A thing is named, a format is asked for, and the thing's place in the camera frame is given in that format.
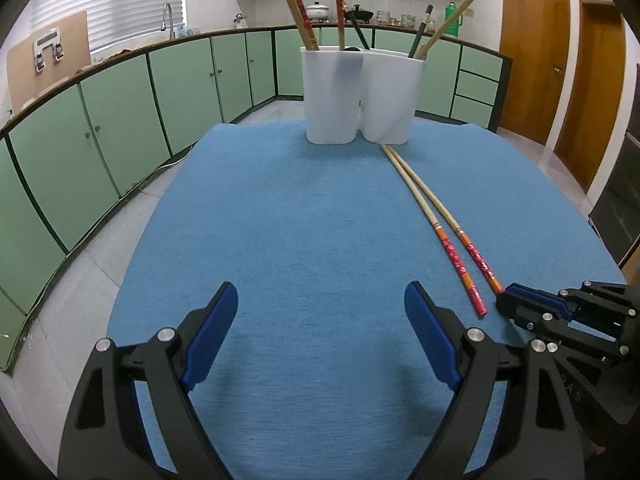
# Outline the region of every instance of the blue gripper pad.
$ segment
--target blue gripper pad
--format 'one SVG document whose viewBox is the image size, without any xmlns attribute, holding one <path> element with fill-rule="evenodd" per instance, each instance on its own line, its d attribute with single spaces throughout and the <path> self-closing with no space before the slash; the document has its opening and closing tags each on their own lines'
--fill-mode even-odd
<svg viewBox="0 0 640 480">
<path fill-rule="evenodd" d="M 511 283 L 511 285 L 506 288 L 506 291 L 548 306 L 568 321 L 571 321 L 574 317 L 574 314 L 567 308 L 566 303 L 560 298 L 550 298 L 546 294 L 540 294 L 532 288 L 517 283 Z"/>
<path fill-rule="evenodd" d="M 180 378 L 187 392 L 207 378 L 237 312 L 238 290 L 229 283 L 187 348 L 186 365 Z"/>
<path fill-rule="evenodd" d="M 413 283 L 404 290 L 404 311 L 439 381 L 453 391 L 462 384 L 456 348 Z"/>
</svg>

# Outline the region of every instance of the wooden board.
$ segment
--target wooden board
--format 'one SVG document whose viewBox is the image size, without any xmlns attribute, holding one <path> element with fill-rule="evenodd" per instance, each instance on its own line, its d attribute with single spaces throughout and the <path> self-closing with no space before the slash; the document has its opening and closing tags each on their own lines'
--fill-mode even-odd
<svg viewBox="0 0 640 480">
<path fill-rule="evenodd" d="M 45 69 L 39 74 L 33 64 L 33 41 L 42 37 L 53 27 L 58 27 L 65 53 L 60 62 L 53 61 L 53 50 L 43 52 Z M 71 78 L 78 69 L 91 65 L 86 11 L 67 16 L 47 25 L 14 46 L 6 56 L 6 76 L 14 114 L 22 110 L 25 103 L 37 98 L 51 86 Z"/>
<path fill-rule="evenodd" d="M 501 127 L 546 142 L 564 83 L 569 28 L 569 0 L 504 0 L 500 53 L 513 67 Z"/>
<path fill-rule="evenodd" d="M 625 31 L 611 4 L 582 2 L 574 88 L 556 154 L 587 191 L 609 145 L 625 78 Z"/>
</svg>

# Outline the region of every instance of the cooking pot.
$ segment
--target cooking pot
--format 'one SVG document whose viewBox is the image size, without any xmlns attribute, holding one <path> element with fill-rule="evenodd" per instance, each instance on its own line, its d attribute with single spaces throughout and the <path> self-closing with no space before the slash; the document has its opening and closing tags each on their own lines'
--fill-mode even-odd
<svg viewBox="0 0 640 480">
<path fill-rule="evenodd" d="M 329 20 L 329 7 L 320 2 L 314 2 L 306 8 L 310 20 Z"/>
</svg>

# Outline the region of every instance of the green bottle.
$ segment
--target green bottle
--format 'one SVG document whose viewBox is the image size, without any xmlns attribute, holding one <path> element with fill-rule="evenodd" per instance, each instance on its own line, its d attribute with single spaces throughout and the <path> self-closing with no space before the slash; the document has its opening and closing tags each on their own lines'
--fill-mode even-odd
<svg viewBox="0 0 640 480">
<path fill-rule="evenodd" d="M 444 9 L 444 19 L 448 20 L 449 16 L 452 15 L 454 12 L 456 12 L 456 4 L 451 2 L 445 9 Z M 462 25 L 462 14 L 460 14 L 460 17 L 453 23 L 451 23 L 451 25 L 449 26 L 449 28 L 447 30 L 444 31 L 445 34 L 450 34 L 452 36 L 457 36 L 458 35 L 458 29 L 460 28 L 460 25 Z"/>
</svg>

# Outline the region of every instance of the chopstick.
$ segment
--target chopstick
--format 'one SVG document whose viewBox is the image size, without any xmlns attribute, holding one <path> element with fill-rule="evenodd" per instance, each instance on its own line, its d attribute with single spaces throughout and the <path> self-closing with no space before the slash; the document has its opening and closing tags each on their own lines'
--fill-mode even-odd
<svg viewBox="0 0 640 480">
<path fill-rule="evenodd" d="M 365 50 L 371 50 L 369 48 L 369 43 L 367 43 L 367 40 L 365 39 L 364 35 L 362 34 L 362 31 L 360 30 L 360 25 L 358 25 L 358 22 L 356 21 L 356 17 L 353 15 L 353 12 L 349 10 L 349 7 L 347 7 L 347 4 L 345 4 L 344 2 L 342 3 L 342 8 L 344 9 L 344 13 L 351 20 L 351 23 L 353 23 L 353 27 L 356 29 L 356 32 L 358 33 L 358 37 L 360 38 L 360 43 L 362 43 L 362 46 L 365 48 Z"/>
<path fill-rule="evenodd" d="M 455 22 L 460 14 L 465 12 L 466 8 L 471 5 L 471 3 L 473 3 L 473 0 L 465 0 L 464 2 L 462 2 L 460 6 L 455 10 L 455 12 L 449 16 L 449 19 L 444 22 L 438 30 L 436 30 L 433 36 L 429 38 L 429 41 L 427 41 L 427 43 L 420 47 L 420 50 L 414 56 L 415 59 L 424 59 L 427 56 L 427 51 L 433 46 L 436 41 L 438 41 L 442 37 L 445 30 L 449 28 L 451 23 Z"/>
<path fill-rule="evenodd" d="M 335 0 L 335 9 L 338 18 L 338 45 L 344 50 L 344 0 Z"/>
<path fill-rule="evenodd" d="M 484 302 L 482 301 L 482 298 L 480 297 L 480 294 L 478 293 L 478 290 L 476 289 L 476 286 L 474 285 L 474 282 L 471 279 L 471 276 L 467 272 L 465 265 L 462 263 L 462 260 L 460 259 L 460 256 L 456 251 L 456 248 L 453 246 L 453 244 L 449 240 L 449 237 L 447 237 L 447 234 L 444 231 L 444 228 L 442 227 L 440 222 L 438 222 L 438 218 L 429 207 L 429 204 L 427 204 L 427 201 L 421 195 L 420 190 L 418 190 L 414 182 L 411 180 L 411 177 L 409 177 L 408 173 L 404 170 L 400 162 L 398 162 L 398 160 L 395 158 L 394 154 L 391 152 L 389 147 L 386 146 L 385 144 L 382 144 L 380 148 L 382 148 L 382 150 L 385 152 L 385 155 L 394 165 L 394 167 L 396 168 L 396 170 L 398 171 L 398 173 L 400 174 L 404 182 L 407 184 L 407 187 L 409 188 L 414 198 L 420 205 L 422 212 L 429 220 L 429 223 L 433 227 L 433 230 L 438 236 L 438 239 L 440 240 L 442 247 L 444 248 L 445 252 L 447 253 L 447 256 L 449 257 L 449 260 L 453 264 L 453 267 L 456 269 L 456 273 L 458 274 L 460 281 L 465 287 L 466 294 L 469 296 L 469 299 L 471 300 L 471 305 L 473 305 L 473 308 L 476 311 L 476 314 L 478 314 L 478 316 L 484 316 L 486 314 L 486 307 L 484 306 Z"/>
<path fill-rule="evenodd" d="M 427 7 L 427 10 L 424 11 L 424 17 L 420 22 L 420 27 L 418 27 L 418 32 L 415 34 L 414 44 L 411 46 L 411 50 L 407 57 L 413 57 L 415 51 L 418 50 L 418 45 L 420 44 L 420 40 L 422 39 L 422 35 L 424 34 L 424 29 L 429 24 L 429 20 L 431 19 L 431 13 L 433 12 L 433 6 L 430 5 Z"/>
<path fill-rule="evenodd" d="M 491 270 L 487 262 L 484 260 L 484 258 L 480 255 L 475 245 L 473 245 L 471 239 L 462 230 L 462 227 L 460 227 L 460 224 L 456 221 L 455 218 L 453 218 L 453 215 L 449 212 L 449 210 L 447 210 L 447 208 L 444 207 L 444 204 L 438 199 L 435 193 L 431 189 L 429 189 L 429 187 L 422 181 L 420 176 L 418 176 L 418 174 L 415 173 L 415 171 L 411 168 L 411 166 L 409 166 L 406 163 L 404 158 L 398 155 L 398 152 L 396 152 L 396 150 L 394 150 L 392 147 L 388 146 L 388 149 L 396 158 L 396 160 L 400 163 L 402 168 L 409 174 L 409 176 L 414 180 L 414 182 L 420 187 L 420 189 L 427 196 L 427 198 L 431 200 L 433 205 L 436 206 L 436 209 L 440 212 L 440 214 L 444 217 L 447 223 L 451 226 L 451 228 L 453 229 L 453 232 L 455 232 L 458 239 L 464 245 L 466 251 L 469 253 L 473 261 L 475 261 L 476 265 L 478 266 L 478 269 L 480 269 L 480 271 L 482 272 L 482 275 L 484 275 L 484 278 L 486 279 L 487 283 L 491 287 L 491 290 L 494 291 L 495 295 L 497 296 L 498 294 L 503 292 L 504 289 L 502 288 L 502 285 L 500 284 L 498 279 L 495 277 L 495 274 L 493 273 L 493 271 Z"/>
<path fill-rule="evenodd" d="M 306 9 L 302 0 L 286 0 L 293 20 L 296 22 L 296 27 L 302 38 L 302 43 L 307 50 L 319 50 L 318 42 L 316 41 L 316 35 L 311 27 L 309 17 L 306 15 Z"/>
</svg>

